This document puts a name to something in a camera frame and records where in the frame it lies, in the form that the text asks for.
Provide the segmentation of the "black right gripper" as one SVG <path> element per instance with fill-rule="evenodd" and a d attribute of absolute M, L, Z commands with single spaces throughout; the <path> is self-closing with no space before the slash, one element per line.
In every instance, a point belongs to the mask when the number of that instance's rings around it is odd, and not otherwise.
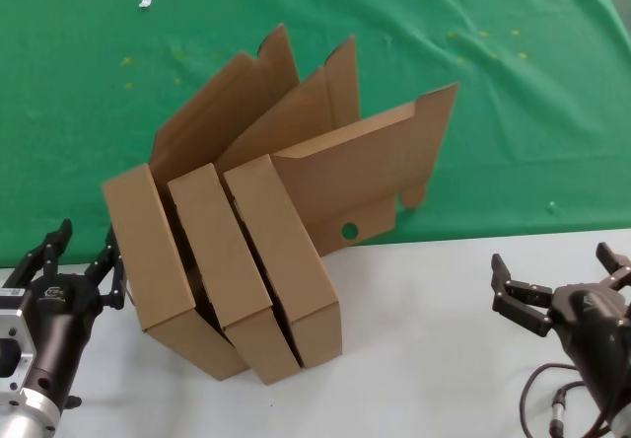
<path fill-rule="evenodd" d="M 630 403 L 630 329 L 617 291 L 630 285 L 630 258 L 605 242 L 597 244 L 596 258 L 607 271 L 601 285 L 567 285 L 553 294 L 549 287 L 513 279 L 501 256 L 493 254 L 492 309 L 540 337 L 553 323 L 598 408 L 619 411 Z"/>

